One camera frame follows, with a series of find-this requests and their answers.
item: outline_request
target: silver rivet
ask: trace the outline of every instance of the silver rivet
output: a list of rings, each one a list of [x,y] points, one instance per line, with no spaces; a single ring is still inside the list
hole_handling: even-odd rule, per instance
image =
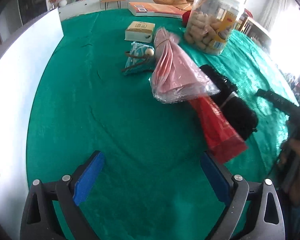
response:
[[[234,179],[235,179],[236,181],[241,181],[241,180],[243,180],[242,176],[241,176],[241,175],[238,175],[238,174],[234,176]]]
[[[64,176],[62,177],[62,180],[63,180],[63,181],[69,181],[69,180],[70,180],[70,175],[64,175]]]
[[[32,182],[32,184],[33,184],[34,186],[39,185],[39,183],[40,183],[40,180],[38,180],[38,179],[35,179],[35,180]]]
[[[272,181],[271,181],[270,179],[265,179],[265,183],[266,183],[267,185],[269,185],[269,186],[272,185]]]

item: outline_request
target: tv stand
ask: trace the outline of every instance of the tv stand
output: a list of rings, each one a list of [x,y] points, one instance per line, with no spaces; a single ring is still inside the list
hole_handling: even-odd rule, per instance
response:
[[[107,9],[117,9],[118,5],[116,1],[110,1]],[[148,2],[153,3],[153,0],[125,0],[121,1],[121,8],[128,8],[129,2]],[[104,0],[82,0],[67,4],[64,7],[59,8],[60,20],[69,19],[81,14],[88,14],[93,12],[99,12],[105,10]]]

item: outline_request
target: white sheer curtain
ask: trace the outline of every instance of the white sheer curtain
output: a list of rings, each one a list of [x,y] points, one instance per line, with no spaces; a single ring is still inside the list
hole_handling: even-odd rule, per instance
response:
[[[295,0],[268,0],[260,15],[259,23],[268,31],[271,31],[280,14],[295,3]]]

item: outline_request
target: transparent jar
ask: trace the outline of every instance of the transparent jar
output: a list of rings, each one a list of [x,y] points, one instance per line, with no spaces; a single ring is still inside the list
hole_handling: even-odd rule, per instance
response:
[[[236,0],[194,0],[184,38],[205,53],[219,55],[243,10]]]

